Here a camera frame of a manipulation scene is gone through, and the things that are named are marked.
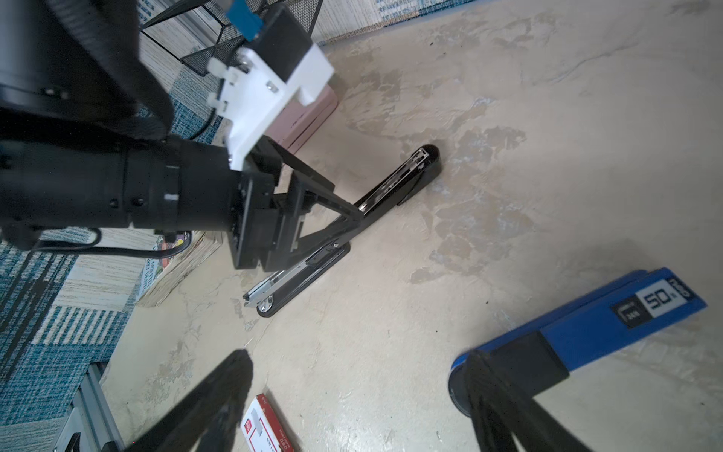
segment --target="black cable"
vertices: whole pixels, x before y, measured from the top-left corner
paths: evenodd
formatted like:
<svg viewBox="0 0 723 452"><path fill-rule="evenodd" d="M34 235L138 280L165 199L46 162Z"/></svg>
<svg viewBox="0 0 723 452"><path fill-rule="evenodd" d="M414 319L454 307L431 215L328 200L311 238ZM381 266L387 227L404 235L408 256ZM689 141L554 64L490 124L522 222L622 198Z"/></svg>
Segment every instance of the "black cable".
<svg viewBox="0 0 723 452"><path fill-rule="evenodd" d="M86 248L94 247L100 243L100 239L103 238L103 233L98 228L88 228L88 231L95 234L95 239L91 243L78 243L78 242L66 242L64 240L38 240L33 247L34 251L46 251L47 249L61 250L85 250Z"/></svg>
<svg viewBox="0 0 723 452"><path fill-rule="evenodd" d="M105 255L105 256L127 256L127 257L142 257L144 259L165 259L167 257L175 256L191 246L193 241L193 233L191 231L184 231L183 243L178 247L171 248L169 250L159 251L147 251L147 250L132 250L130 248L114 248L114 247L95 247L90 244L85 244L85 247L42 247L34 249L35 251L43 252L54 252L61 255Z"/></svg>
<svg viewBox="0 0 723 452"><path fill-rule="evenodd" d="M187 138L187 140L195 140L196 138L200 137L203 132L208 129L208 126L211 125L212 122L216 119L216 109L212 108L211 113L208 115L208 119L206 119L206 122L203 123L200 129L196 131L193 135Z"/></svg>
<svg viewBox="0 0 723 452"><path fill-rule="evenodd" d="M247 41L245 39L242 39L239 41L239 43L231 49L231 51L228 53L228 56L226 57L226 60L223 62L226 66L231 64L231 59L234 57L236 52L241 48L241 46L246 43ZM221 79L218 82L218 89L216 90L216 98L218 99L218 96L221 95L221 90L223 89L223 80ZM203 123L200 129L198 129L193 135L187 138L187 140L195 140L196 138L200 137L203 132L208 129L208 127L215 121L216 117L216 109L212 108L211 113L208 115L208 119L206 119L206 122Z"/></svg>

